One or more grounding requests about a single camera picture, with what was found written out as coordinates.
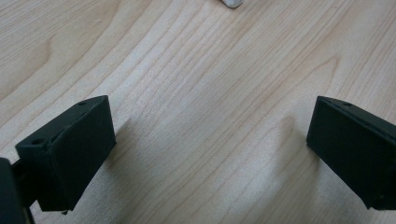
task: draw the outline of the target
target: wooden table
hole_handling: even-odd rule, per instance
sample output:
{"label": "wooden table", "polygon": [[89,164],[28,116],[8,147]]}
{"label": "wooden table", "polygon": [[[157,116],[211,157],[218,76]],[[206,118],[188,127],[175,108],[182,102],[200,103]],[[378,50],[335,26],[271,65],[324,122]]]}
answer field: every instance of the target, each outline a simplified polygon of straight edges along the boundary
{"label": "wooden table", "polygon": [[0,3],[0,156],[109,95],[118,144],[37,223],[395,223],[309,148],[318,95],[396,123],[394,0]]}

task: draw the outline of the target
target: screw hole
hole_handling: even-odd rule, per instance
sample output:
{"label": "screw hole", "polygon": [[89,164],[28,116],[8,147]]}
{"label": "screw hole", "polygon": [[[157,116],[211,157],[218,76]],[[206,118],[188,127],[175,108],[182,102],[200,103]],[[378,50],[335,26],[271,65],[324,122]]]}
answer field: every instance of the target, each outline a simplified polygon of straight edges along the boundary
{"label": "screw hole", "polygon": [[32,144],[33,145],[39,145],[39,144],[42,144],[44,141],[45,141],[44,138],[37,138],[37,139],[32,141]]}

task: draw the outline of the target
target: light wood surface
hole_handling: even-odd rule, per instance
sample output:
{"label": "light wood surface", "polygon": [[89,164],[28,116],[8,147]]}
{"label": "light wood surface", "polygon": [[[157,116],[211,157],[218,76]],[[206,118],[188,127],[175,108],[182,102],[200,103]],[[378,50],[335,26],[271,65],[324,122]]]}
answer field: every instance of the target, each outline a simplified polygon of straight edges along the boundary
{"label": "light wood surface", "polygon": [[394,0],[1,0],[0,156],[109,95],[118,144],[37,223],[395,223],[305,138],[318,95],[396,123]]}

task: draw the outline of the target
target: black clamp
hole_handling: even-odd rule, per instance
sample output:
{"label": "black clamp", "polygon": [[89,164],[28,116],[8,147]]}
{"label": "black clamp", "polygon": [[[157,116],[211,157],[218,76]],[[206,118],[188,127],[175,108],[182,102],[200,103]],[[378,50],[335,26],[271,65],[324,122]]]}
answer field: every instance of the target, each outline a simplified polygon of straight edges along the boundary
{"label": "black clamp", "polygon": [[116,145],[107,96],[73,105],[16,145],[20,159],[0,158],[0,223],[34,223],[29,207],[73,210]]}
{"label": "black clamp", "polygon": [[348,102],[319,96],[306,142],[367,208],[396,209],[396,127]]}

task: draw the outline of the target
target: black plastic part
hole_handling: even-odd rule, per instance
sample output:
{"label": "black plastic part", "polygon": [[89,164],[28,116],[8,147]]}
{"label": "black plastic part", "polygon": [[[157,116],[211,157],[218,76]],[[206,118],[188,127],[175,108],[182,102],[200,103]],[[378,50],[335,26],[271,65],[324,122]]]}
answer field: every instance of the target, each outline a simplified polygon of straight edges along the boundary
{"label": "black plastic part", "polygon": [[116,145],[107,96],[73,105],[16,145],[43,211],[73,210]]}
{"label": "black plastic part", "polygon": [[396,127],[350,103],[319,96],[306,142],[367,208],[396,209]]}
{"label": "black plastic part", "polygon": [[29,208],[22,205],[9,161],[0,158],[0,223],[34,223]]}

